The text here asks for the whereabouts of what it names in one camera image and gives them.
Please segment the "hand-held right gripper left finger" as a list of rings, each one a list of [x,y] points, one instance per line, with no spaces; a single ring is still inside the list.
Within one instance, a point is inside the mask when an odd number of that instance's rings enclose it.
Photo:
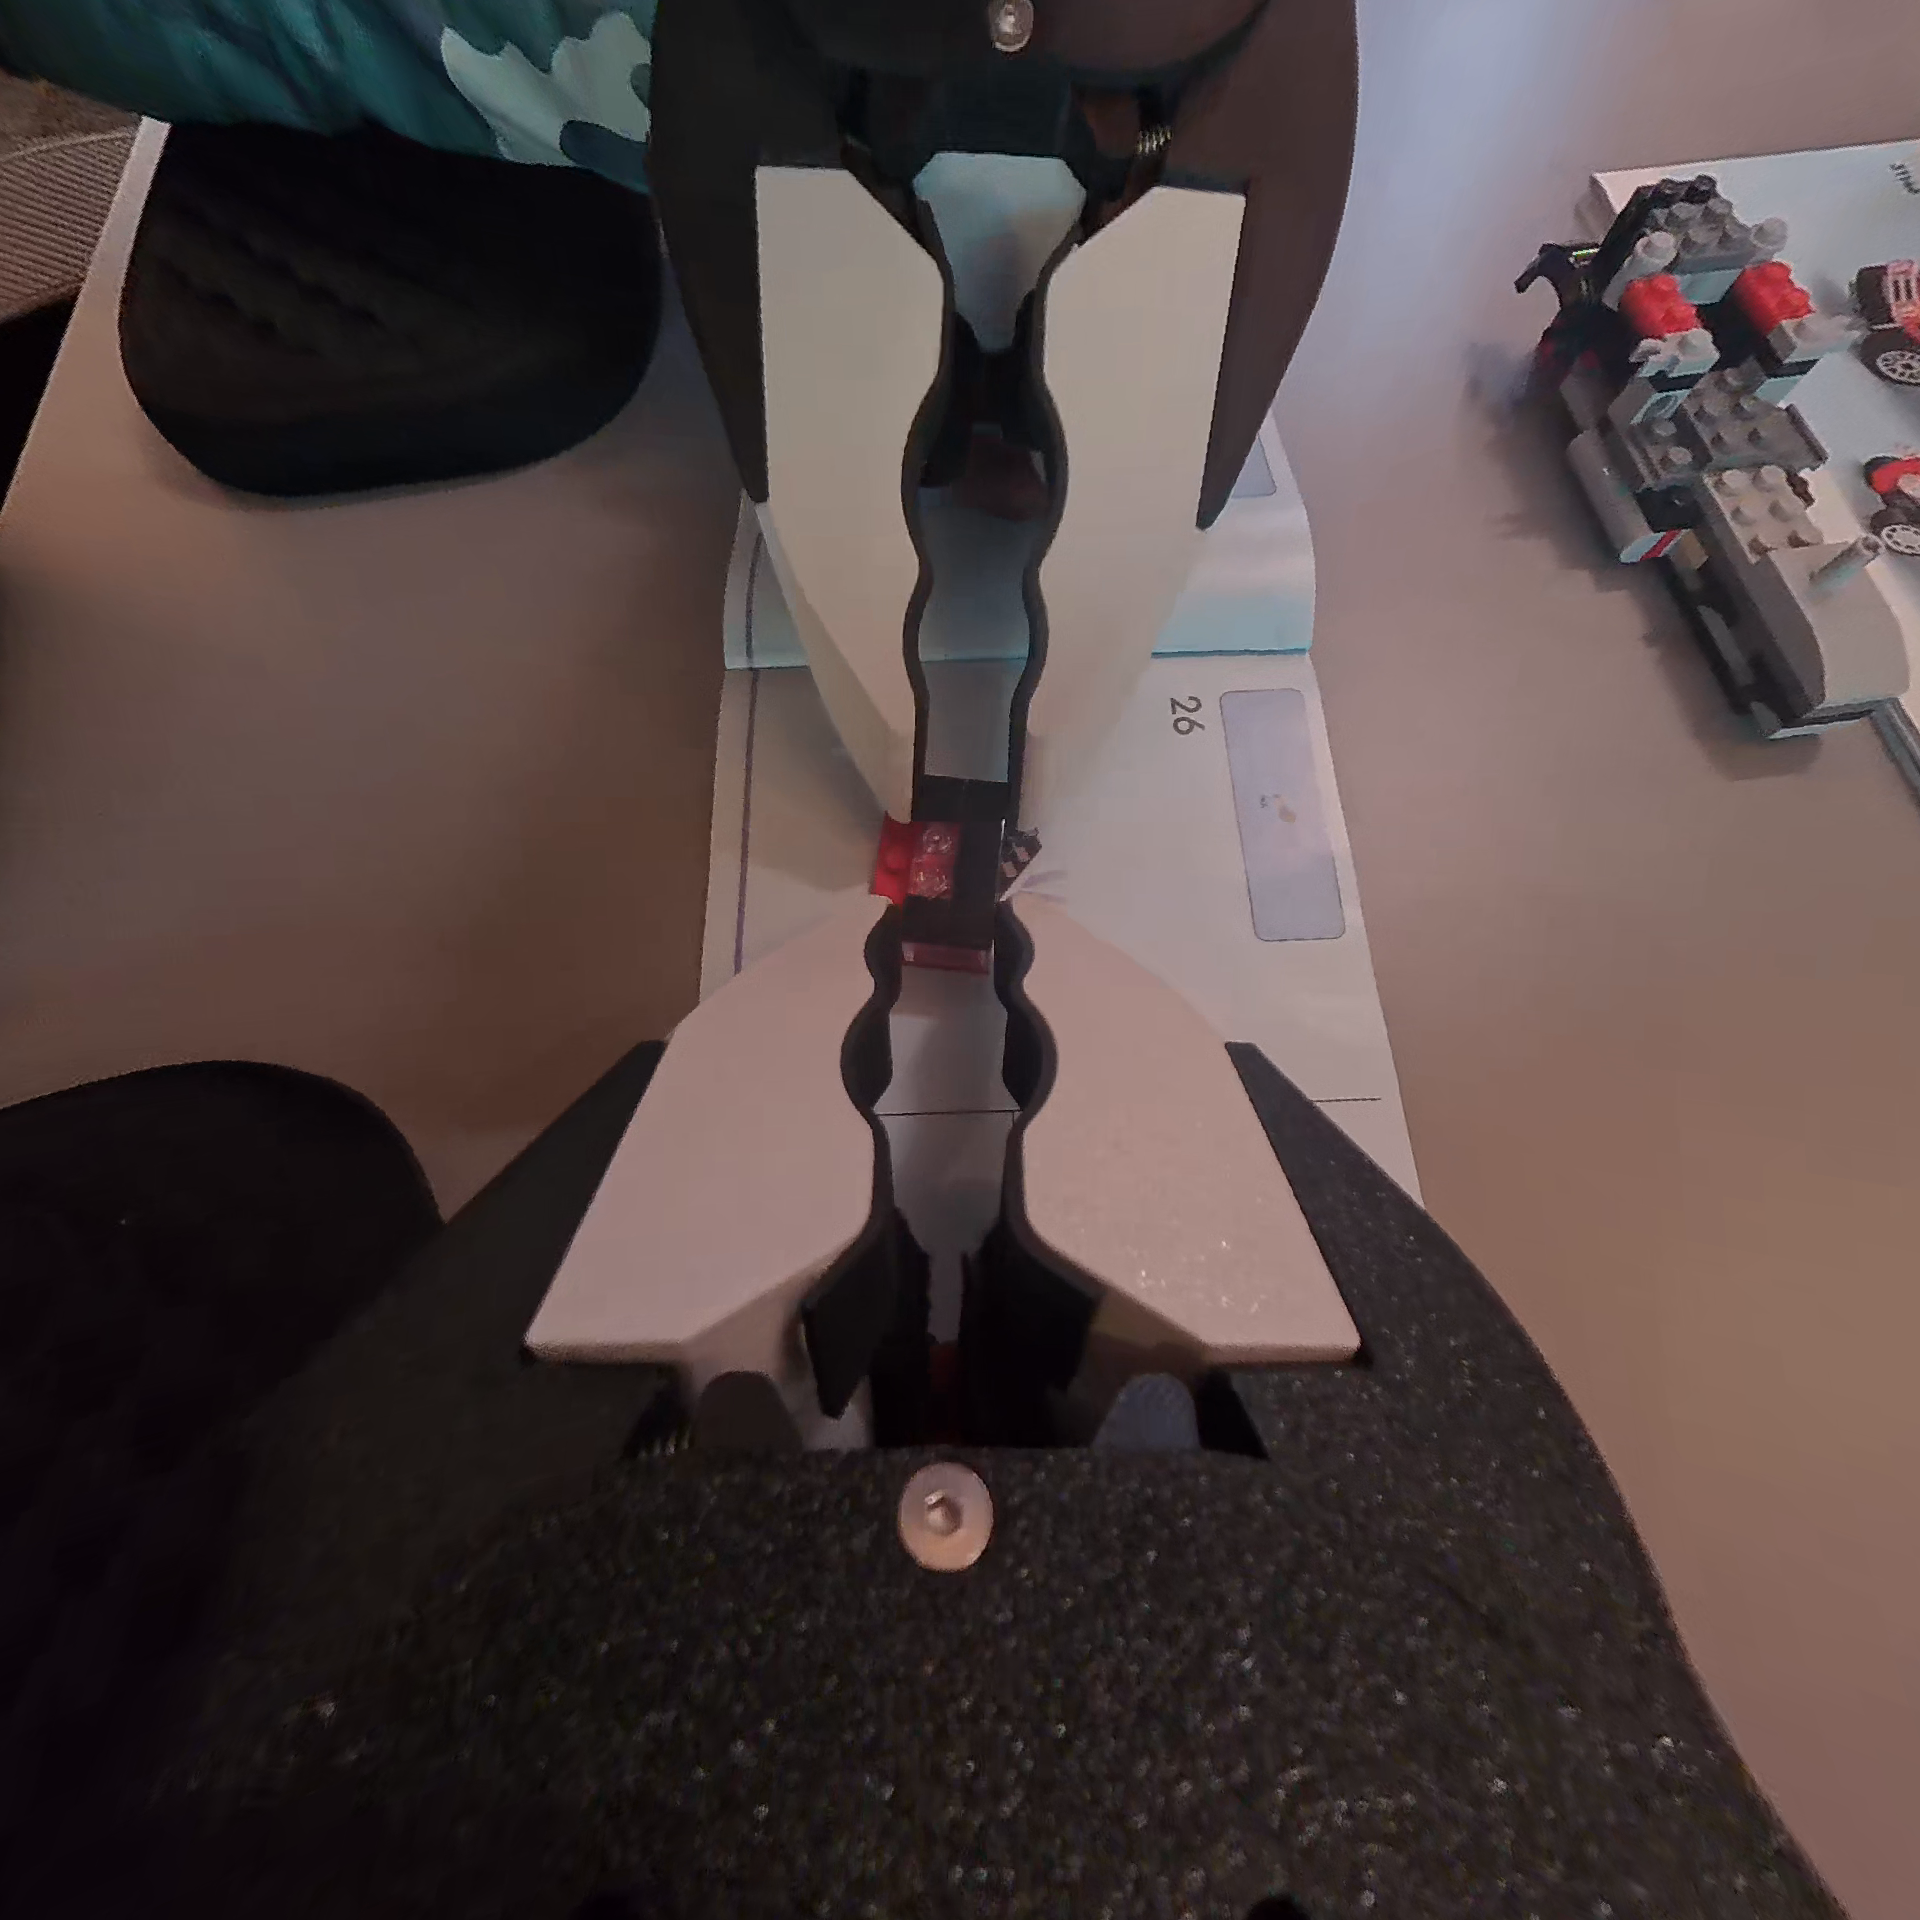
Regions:
[[[835,906],[675,1028],[531,1356],[663,1364],[691,1398],[766,1377],[801,1426],[864,1426],[871,1363],[817,1357],[802,1305],[877,1217],[880,1150],[843,1050],[877,996],[880,925],[880,906]]]

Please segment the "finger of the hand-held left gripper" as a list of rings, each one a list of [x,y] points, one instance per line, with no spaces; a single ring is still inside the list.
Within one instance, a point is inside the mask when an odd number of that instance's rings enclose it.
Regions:
[[[1241,192],[1153,185],[1047,272],[1040,384],[1063,473],[1034,580],[1019,818],[1082,781],[1194,571],[1241,219]]]
[[[922,588],[906,460],[944,370],[937,252],[851,171],[754,178],[766,498],[759,530],[815,685],[866,786],[912,786]]]

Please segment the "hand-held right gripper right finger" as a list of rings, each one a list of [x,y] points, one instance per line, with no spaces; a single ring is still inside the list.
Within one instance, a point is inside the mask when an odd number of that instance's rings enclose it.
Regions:
[[[1281,1162],[1285,1093],[1157,971],[1062,906],[999,910],[992,1441],[1086,1442],[1123,1393],[1345,1368],[1363,1334]]]

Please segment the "small red black brick assembly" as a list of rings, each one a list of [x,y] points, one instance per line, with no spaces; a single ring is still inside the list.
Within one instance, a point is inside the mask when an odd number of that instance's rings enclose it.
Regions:
[[[926,774],[910,818],[880,821],[871,873],[903,964],[990,973],[999,902],[1039,856],[1040,833],[1015,824],[1009,784]]]

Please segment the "grey desk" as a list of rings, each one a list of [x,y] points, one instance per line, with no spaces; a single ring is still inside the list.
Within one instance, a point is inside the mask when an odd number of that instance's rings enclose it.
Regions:
[[[1346,222],[1281,392],[1313,658],[1425,1204],[1619,1478],[1851,1916],[1915,1916],[1915,809],[1747,738],[1515,379],[1595,171],[1915,138],[1915,4],[1360,4]],[[79,313],[6,523],[6,1100],[261,1061],[458,1209],[698,985],[729,458],[663,358],[589,454],[613,611],[490,497],[233,540]]]

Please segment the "open white instruction booklet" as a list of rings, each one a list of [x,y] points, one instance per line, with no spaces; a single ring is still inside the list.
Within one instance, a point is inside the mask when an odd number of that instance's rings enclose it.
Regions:
[[[987,661],[992,618],[1017,612],[1023,533],[929,508],[949,538],[929,611],[946,732],[967,772],[1017,677]],[[1311,644],[1313,530],[1270,417],[1168,627],[1067,803],[1039,827],[1015,885],[1163,979],[1208,1027],[1251,1042],[1403,1192],[1423,1201],[1363,923]],[[722,616],[725,691],[712,793],[701,996],[866,885],[880,808],[802,661],[754,506],[738,500]],[[1005,1011],[990,981],[915,969],[894,1014],[897,1077],[880,1104],[915,1235],[936,1262],[936,1329],[953,1329],[959,1256],[999,1203],[1015,1104],[1001,1086]]]

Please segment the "person's teal patterned pants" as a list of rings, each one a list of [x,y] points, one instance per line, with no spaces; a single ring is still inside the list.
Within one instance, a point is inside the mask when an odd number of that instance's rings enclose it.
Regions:
[[[3,59],[174,128],[385,128],[647,192],[655,24],[653,2],[6,2]]]

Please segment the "black cushion pad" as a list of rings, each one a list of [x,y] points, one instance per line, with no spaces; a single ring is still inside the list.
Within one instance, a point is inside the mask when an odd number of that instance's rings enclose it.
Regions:
[[[347,1088],[264,1062],[6,1109],[6,1916],[123,1914],[119,1817],[200,1653],[259,1405],[442,1227]]]
[[[128,386],[216,484],[346,497],[563,454],[637,396],[649,198],[382,128],[170,128],[119,298]]]

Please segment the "grey toy brick truck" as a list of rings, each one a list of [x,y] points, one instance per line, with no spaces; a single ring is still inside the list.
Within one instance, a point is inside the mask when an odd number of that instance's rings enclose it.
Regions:
[[[1714,177],[1639,182],[1595,237],[1542,244],[1515,281],[1558,312],[1530,389],[1574,434],[1568,466],[1624,566],[1663,577],[1713,677],[1762,738],[1875,721],[1910,651],[1799,386],[1862,337]]]

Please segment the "booklet with vehicle pictures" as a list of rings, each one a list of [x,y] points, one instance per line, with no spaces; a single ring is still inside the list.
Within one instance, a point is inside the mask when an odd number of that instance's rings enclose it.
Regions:
[[[1794,404],[1830,451],[1823,512],[1847,533],[1888,508],[1866,469],[1918,453],[1918,149],[1888,141],[1736,160],[1691,160],[1743,210],[1783,218],[1785,259],[1814,299],[1864,337],[1799,389]]]

